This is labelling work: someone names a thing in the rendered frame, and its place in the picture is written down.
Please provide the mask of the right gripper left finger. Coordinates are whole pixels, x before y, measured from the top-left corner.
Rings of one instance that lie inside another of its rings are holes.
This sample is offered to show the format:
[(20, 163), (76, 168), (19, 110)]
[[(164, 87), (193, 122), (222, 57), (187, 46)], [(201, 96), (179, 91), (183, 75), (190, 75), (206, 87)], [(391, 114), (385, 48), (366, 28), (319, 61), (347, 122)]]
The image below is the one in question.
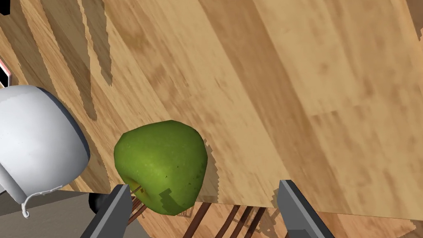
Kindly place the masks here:
[(80, 238), (123, 238), (132, 208), (129, 185), (117, 185)]

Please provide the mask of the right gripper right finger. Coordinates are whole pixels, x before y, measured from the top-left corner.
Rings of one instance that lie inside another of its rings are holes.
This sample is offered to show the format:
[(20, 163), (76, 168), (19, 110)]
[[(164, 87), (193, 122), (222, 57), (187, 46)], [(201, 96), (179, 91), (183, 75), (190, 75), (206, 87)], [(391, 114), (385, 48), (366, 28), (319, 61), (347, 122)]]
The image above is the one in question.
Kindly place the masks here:
[(292, 180), (280, 180), (277, 205), (289, 238), (334, 238)]

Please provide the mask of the green apple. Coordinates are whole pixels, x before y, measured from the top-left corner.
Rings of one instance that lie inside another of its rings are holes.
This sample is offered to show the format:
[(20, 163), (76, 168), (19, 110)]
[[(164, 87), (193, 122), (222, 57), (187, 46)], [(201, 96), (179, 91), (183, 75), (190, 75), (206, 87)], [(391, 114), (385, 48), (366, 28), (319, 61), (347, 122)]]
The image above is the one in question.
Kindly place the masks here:
[(123, 133), (114, 159), (123, 182), (147, 208), (175, 216), (195, 204), (208, 155), (193, 127), (168, 120)]

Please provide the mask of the white mug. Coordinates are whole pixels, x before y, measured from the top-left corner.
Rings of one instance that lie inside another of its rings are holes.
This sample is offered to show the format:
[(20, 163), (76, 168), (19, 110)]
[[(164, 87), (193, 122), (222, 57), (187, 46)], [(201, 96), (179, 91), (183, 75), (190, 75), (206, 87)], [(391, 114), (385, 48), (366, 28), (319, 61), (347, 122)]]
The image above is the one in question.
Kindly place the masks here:
[(90, 160), (88, 142), (68, 109), (31, 85), (0, 89), (0, 190), (21, 205), (76, 179)]

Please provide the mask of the light wooden table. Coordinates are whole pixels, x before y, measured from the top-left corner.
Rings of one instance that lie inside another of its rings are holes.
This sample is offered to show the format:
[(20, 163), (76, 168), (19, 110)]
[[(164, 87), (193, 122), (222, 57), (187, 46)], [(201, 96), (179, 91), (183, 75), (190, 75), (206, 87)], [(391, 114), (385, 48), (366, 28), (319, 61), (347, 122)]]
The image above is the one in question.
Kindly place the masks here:
[(291, 179), (321, 212), (423, 220), (407, 1), (11, 0), (0, 56), (83, 127), (93, 162), (66, 190), (109, 192), (121, 134), (172, 119), (212, 148), (199, 200), (272, 207)]

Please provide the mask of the pink-edged flat object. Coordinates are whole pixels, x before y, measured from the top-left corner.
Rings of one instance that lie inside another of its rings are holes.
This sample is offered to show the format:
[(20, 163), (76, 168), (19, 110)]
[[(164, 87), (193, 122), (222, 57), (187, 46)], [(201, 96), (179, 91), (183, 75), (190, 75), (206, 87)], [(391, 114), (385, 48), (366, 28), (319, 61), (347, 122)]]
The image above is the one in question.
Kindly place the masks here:
[(0, 59), (0, 85), (4, 88), (11, 85), (12, 73), (6, 64)]

